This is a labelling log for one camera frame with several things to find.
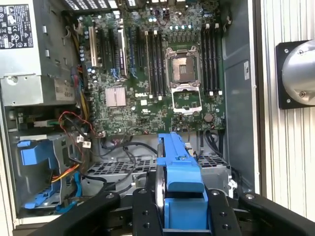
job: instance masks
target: cpu socket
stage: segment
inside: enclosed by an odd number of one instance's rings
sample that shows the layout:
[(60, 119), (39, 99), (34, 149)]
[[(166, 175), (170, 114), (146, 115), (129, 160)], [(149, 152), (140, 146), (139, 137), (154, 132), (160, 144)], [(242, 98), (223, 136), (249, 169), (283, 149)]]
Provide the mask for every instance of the cpu socket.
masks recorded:
[[(166, 77), (167, 84), (172, 93), (173, 110), (175, 113), (191, 115), (195, 112), (202, 111), (200, 96), (200, 59), (196, 46), (190, 50), (180, 49), (173, 51), (172, 48), (166, 50)], [(199, 106), (197, 107), (180, 107), (175, 103), (176, 93), (197, 92), (199, 96)]]

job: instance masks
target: metal mesh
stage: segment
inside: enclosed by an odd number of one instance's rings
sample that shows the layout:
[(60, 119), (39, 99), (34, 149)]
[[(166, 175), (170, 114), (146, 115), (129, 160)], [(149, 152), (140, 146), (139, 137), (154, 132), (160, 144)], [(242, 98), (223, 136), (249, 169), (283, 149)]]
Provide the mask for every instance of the metal mesh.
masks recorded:
[(198, 164), (202, 168), (209, 168), (209, 167), (219, 167), (219, 166), (227, 166), (228, 164), (219, 156), (201, 156), (198, 159)]
[[(228, 164), (218, 156), (202, 156), (198, 160), (198, 164), (202, 168), (221, 167), (227, 166)], [(134, 173), (145, 173), (148, 171), (155, 170), (157, 166), (156, 160), (137, 160), (136, 168)], [(101, 162), (94, 164), (88, 173), (90, 176), (100, 175), (121, 175), (129, 173), (133, 168), (133, 162)]]

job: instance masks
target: ventilation grille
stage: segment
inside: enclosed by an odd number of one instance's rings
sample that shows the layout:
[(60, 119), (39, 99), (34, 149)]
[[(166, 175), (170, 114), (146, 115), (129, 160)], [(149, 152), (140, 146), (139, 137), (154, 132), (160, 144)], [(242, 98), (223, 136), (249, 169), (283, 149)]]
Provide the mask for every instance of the ventilation grille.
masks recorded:
[(115, 0), (64, 0), (64, 1), (74, 11), (118, 8)]
[[(224, 167), (228, 164), (216, 155), (202, 156), (198, 160), (202, 168)], [(133, 173), (145, 173), (155, 170), (156, 160), (138, 160)], [(101, 162), (94, 164), (89, 170), (89, 176), (122, 175), (129, 173), (133, 168), (133, 162)]]

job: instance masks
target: power supply label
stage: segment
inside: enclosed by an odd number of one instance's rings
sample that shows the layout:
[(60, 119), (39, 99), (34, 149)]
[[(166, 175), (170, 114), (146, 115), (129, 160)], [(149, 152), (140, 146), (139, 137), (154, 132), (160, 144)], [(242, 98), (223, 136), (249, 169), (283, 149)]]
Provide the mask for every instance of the power supply label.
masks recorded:
[(0, 5), (0, 49), (32, 47), (29, 5)]

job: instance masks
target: motherboard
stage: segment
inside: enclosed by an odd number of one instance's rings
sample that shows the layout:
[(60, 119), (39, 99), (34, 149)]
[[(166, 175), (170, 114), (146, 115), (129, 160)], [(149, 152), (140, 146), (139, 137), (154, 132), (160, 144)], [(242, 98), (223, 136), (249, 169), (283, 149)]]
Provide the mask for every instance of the motherboard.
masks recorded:
[(122, 4), (80, 16), (91, 120), (107, 135), (225, 126), (219, 4)]

